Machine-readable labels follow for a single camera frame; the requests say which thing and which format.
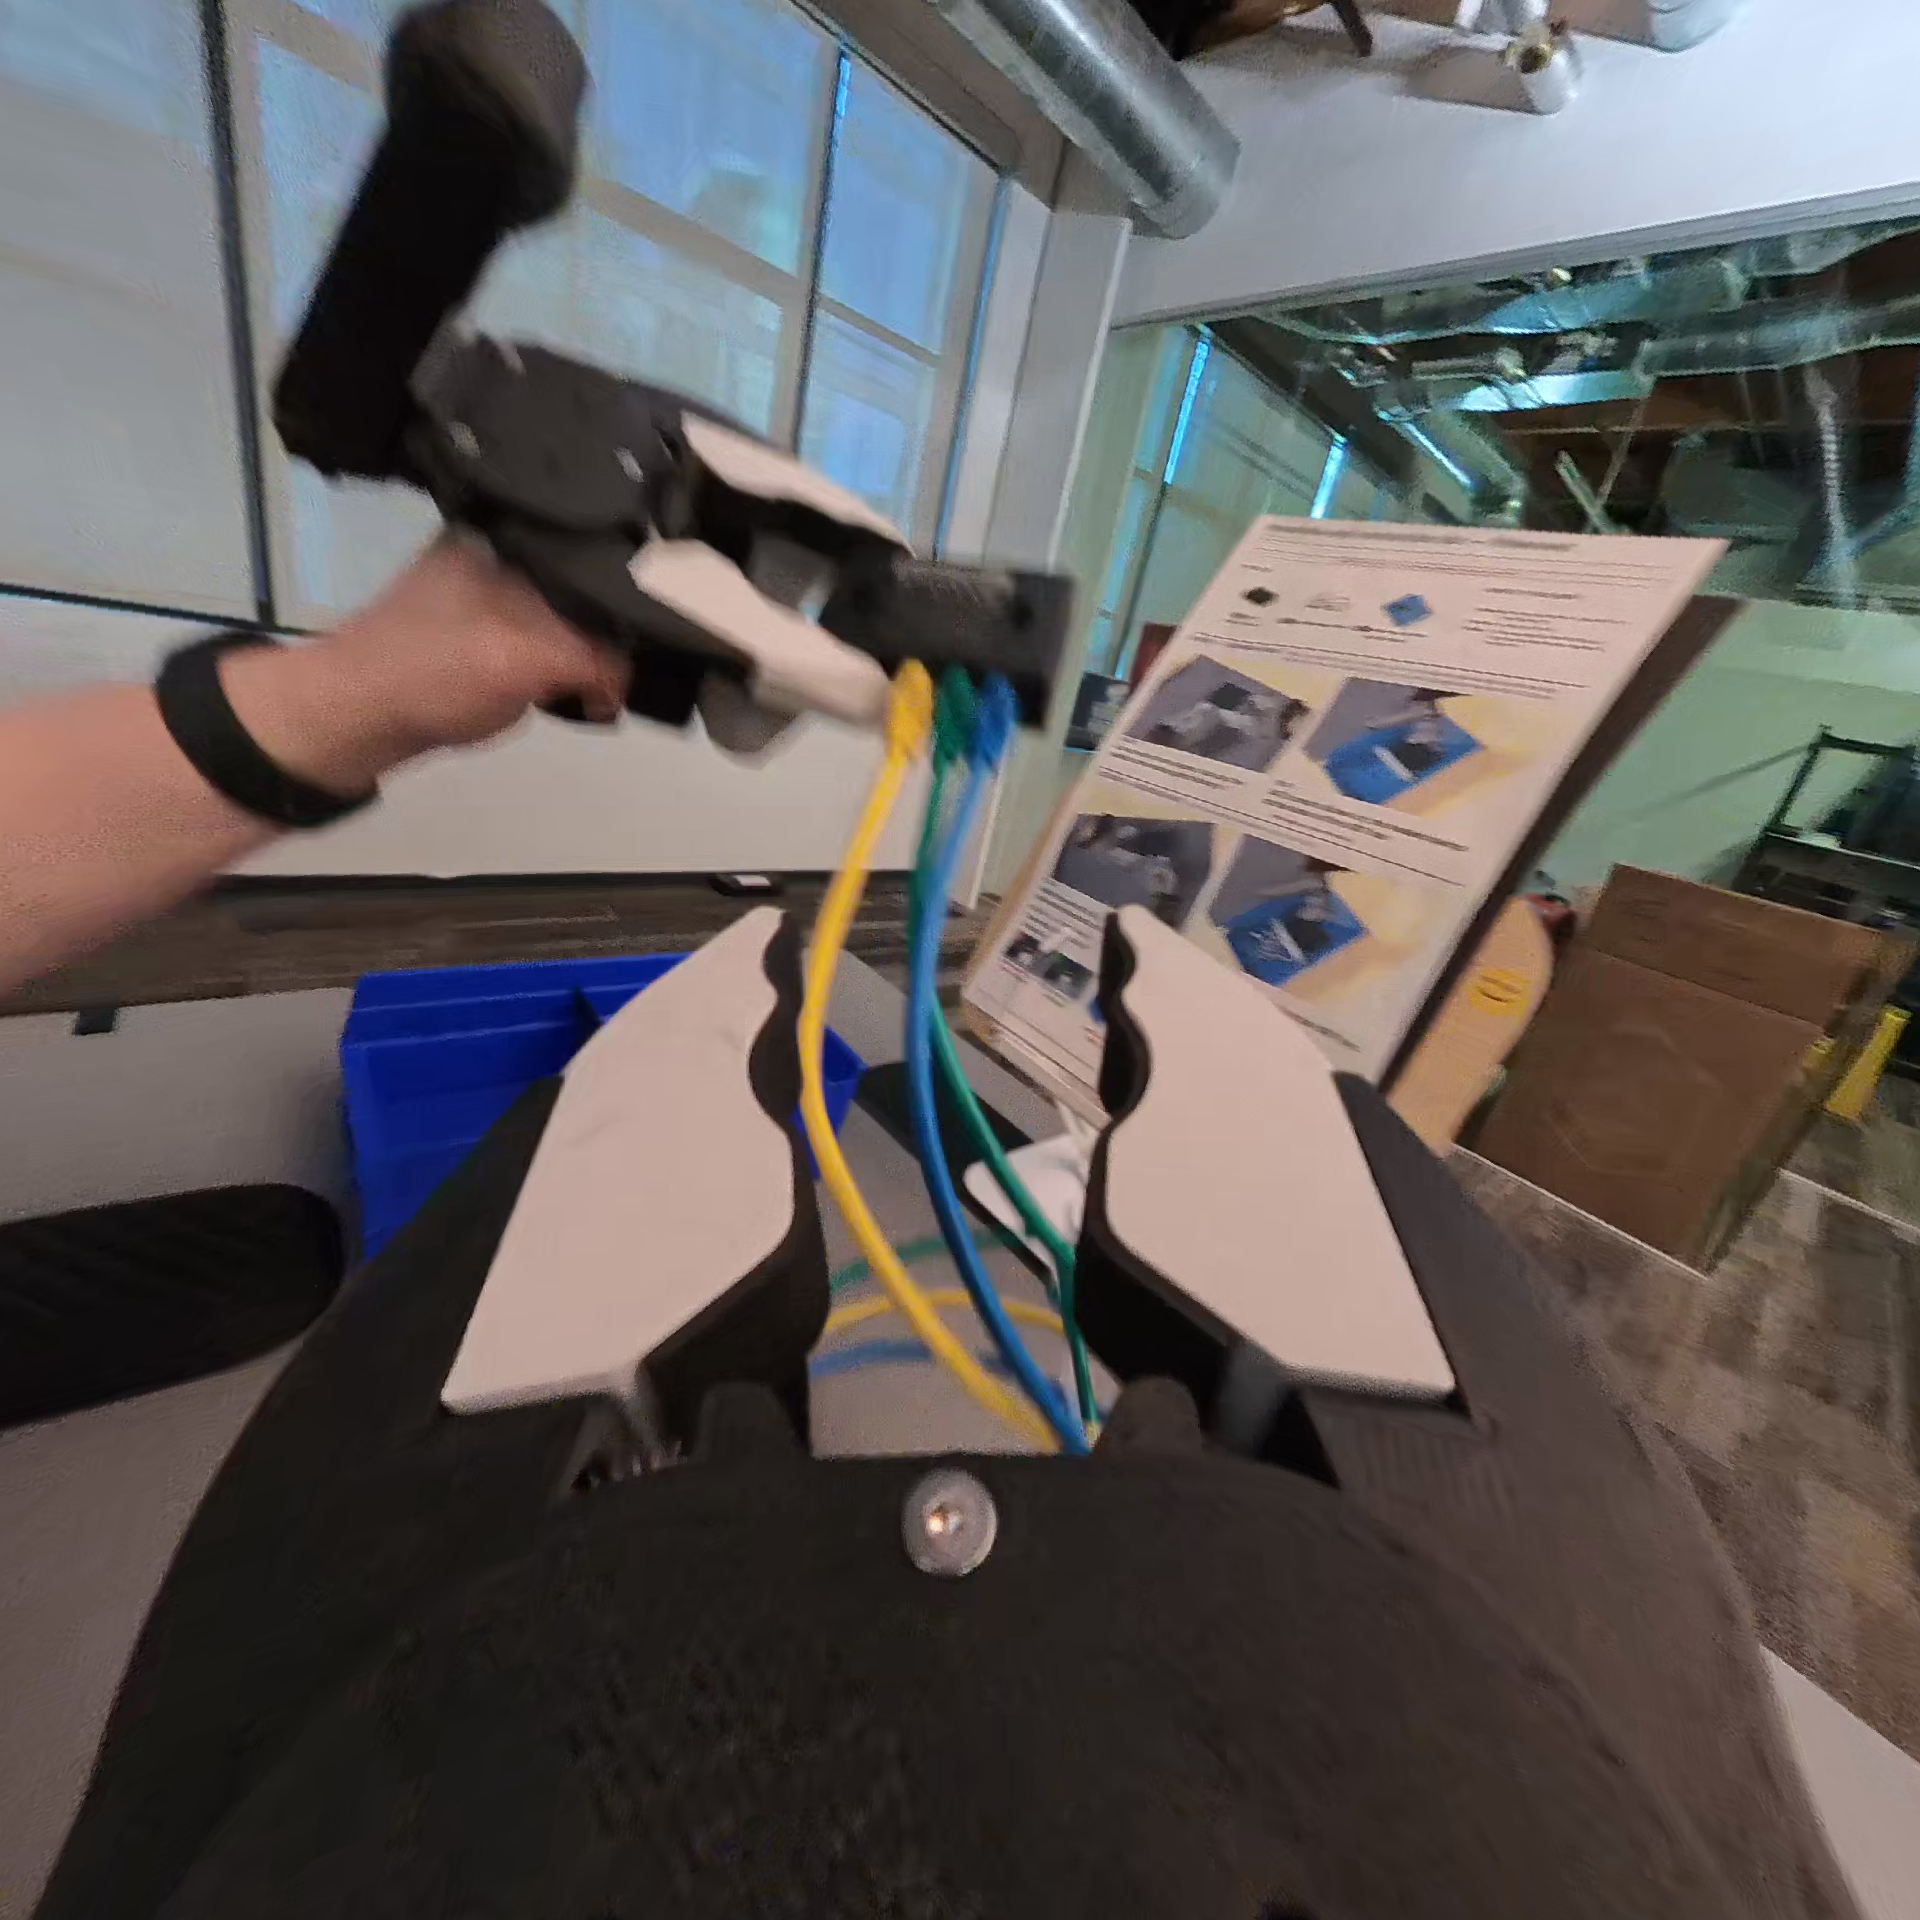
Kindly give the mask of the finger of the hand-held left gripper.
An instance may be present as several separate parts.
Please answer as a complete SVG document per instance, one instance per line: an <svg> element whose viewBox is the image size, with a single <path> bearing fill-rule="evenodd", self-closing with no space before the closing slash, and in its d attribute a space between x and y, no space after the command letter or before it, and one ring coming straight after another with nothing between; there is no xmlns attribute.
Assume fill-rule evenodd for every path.
<svg viewBox="0 0 1920 1920"><path fill-rule="evenodd" d="M743 699L797 717L882 724L891 680L878 661L827 626L767 596L747 573L701 542L649 542L630 563L641 602L688 634L679 646L719 661Z"/></svg>
<svg viewBox="0 0 1920 1920"><path fill-rule="evenodd" d="M790 451L705 414L679 415L679 539L731 563L753 563L763 547L817 563L915 550L855 492Z"/></svg>

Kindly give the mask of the silver round duct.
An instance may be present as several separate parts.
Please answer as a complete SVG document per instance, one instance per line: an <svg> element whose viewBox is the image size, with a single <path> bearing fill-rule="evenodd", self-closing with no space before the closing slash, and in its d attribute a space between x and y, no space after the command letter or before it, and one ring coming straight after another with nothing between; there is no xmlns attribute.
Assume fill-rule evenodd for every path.
<svg viewBox="0 0 1920 1920"><path fill-rule="evenodd" d="M1155 235L1200 232L1230 195L1242 143L1123 2L938 2L1131 206Z"/></svg>

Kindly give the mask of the white rounded plate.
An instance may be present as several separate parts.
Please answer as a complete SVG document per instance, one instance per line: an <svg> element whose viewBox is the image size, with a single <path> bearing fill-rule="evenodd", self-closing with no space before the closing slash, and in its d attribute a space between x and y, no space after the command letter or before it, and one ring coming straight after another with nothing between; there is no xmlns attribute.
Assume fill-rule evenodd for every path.
<svg viewBox="0 0 1920 1920"><path fill-rule="evenodd" d="M1075 1253L1086 1215L1090 1141L1058 1133L1033 1142L1011 1144L1003 1150L1003 1156L1009 1158L1018 1183L1045 1218L1048 1230L1069 1247L1069 1253ZM976 1211L1013 1235L1016 1242L1040 1264L1040 1272L1048 1280L1057 1278L1049 1239L1026 1222L1018 1203L997 1182L987 1160L975 1160L968 1165L963 1195L976 1207Z"/></svg>

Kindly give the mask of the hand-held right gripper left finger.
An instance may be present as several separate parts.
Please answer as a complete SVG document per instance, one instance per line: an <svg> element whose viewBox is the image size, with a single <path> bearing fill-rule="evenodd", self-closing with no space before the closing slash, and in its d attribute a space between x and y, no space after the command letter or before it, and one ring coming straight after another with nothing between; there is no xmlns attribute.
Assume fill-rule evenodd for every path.
<svg viewBox="0 0 1920 1920"><path fill-rule="evenodd" d="M827 1309L801 1128L801 934L761 904L641 990L561 1078L441 1382L450 1412L611 1402L693 1419L717 1384L805 1418Z"/></svg>

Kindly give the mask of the large gridded window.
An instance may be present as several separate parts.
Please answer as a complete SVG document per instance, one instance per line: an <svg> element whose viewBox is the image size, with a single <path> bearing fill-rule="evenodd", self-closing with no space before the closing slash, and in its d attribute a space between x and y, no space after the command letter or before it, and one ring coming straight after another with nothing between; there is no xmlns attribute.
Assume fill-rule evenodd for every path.
<svg viewBox="0 0 1920 1920"><path fill-rule="evenodd" d="M2 5L5 590L311 628L434 527L270 389L402 5ZM555 5L583 184L471 322L690 396L945 531L1003 180L805 5Z"/></svg>

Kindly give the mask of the printed instruction poster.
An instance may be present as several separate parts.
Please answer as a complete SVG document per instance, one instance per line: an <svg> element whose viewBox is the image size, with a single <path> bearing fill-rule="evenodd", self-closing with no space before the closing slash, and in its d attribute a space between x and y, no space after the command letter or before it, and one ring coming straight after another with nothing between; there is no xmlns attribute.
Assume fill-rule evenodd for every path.
<svg viewBox="0 0 1920 1920"><path fill-rule="evenodd" d="M1103 933L1142 907L1386 1085L1727 549L1261 516L1053 813L973 1024L1090 1101Z"/></svg>

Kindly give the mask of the person's left hand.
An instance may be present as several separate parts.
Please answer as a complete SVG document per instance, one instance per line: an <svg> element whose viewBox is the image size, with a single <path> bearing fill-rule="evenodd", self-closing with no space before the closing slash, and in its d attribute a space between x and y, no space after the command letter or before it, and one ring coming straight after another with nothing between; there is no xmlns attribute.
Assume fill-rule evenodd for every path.
<svg viewBox="0 0 1920 1920"><path fill-rule="evenodd" d="M632 664L574 631L483 542L443 535L326 635L230 655L222 684L241 727L287 774L346 800L553 704L615 722Z"/></svg>

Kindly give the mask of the brown cardboard box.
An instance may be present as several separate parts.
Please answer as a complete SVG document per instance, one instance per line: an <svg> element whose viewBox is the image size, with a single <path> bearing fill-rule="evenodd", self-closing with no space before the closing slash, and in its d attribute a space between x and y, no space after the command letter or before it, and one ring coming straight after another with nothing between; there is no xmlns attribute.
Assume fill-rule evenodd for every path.
<svg viewBox="0 0 1920 1920"><path fill-rule="evenodd" d="M1831 1028L1896 992L1917 940L1621 863L1579 923L1576 950Z"/></svg>
<svg viewBox="0 0 1920 1920"><path fill-rule="evenodd" d="M1472 1150L1706 1264L1808 1128L1847 996L1830 954L1735 943L1674 973L1579 943Z"/></svg>

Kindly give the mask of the blue plastic bin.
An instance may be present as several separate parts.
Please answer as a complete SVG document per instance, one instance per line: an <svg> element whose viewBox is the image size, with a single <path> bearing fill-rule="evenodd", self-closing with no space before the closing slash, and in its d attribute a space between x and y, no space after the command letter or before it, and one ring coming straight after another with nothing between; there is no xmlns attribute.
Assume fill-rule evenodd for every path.
<svg viewBox="0 0 1920 1920"><path fill-rule="evenodd" d="M360 1255L402 1232L496 1120L682 963L646 954L365 976L344 1027Z"/></svg>

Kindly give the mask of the black wristband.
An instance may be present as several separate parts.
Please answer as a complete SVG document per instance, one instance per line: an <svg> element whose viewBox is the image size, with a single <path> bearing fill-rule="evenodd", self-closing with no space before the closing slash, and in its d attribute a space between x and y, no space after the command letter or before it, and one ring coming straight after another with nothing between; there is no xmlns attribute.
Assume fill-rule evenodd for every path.
<svg viewBox="0 0 1920 1920"><path fill-rule="evenodd" d="M314 784L270 756L224 687L231 655L281 651L261 631L215 631L171 650L153 676L160 724L187 765L251 821L283 832L333 828L381 800L381 784L352 794Z"/></svg>

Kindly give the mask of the wooden poster stand board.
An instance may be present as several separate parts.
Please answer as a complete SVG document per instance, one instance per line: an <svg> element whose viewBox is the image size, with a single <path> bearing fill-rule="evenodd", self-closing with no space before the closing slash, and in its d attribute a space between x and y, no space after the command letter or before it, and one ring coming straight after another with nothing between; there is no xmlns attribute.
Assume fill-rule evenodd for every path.
<svg viewBox="0 0 1920 1920"><path fill-rule="evenodd" d="M1389 1106L1435 1154L1447 1156L1497 1091L1538 1014L1558 954L1577 928L1560 894L1509 898L1455 973L1425 1034L1386 1095Z"/></svg>

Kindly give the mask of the black network switch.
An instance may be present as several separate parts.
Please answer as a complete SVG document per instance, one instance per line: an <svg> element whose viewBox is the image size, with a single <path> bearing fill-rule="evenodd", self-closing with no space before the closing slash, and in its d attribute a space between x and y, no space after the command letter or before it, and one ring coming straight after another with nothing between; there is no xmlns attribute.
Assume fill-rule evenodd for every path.
<svg viewBox="0 0 1920 1920"><path fill-rule="evenodd" d="M1072 635L1075 581L1057 571L919 559L901 550L841 567L822 620L864 655L921 661L939 678L1009 680L1023 728L1043 728Z"/></svg>

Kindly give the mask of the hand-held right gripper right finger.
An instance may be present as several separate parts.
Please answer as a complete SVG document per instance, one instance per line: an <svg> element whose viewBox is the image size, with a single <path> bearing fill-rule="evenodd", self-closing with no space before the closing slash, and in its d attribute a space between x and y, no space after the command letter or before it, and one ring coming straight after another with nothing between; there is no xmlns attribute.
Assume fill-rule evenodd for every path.
<svg viewBox="0 0 1920 1920"><path fill-rule="evenodd" d="M1097 1008L1105 1122L1078 1258L1088 1336L1105 1261L1224 1357L1447 1402L1457 1372L1307 1031L1138 904L1110 914Z"/></svg>

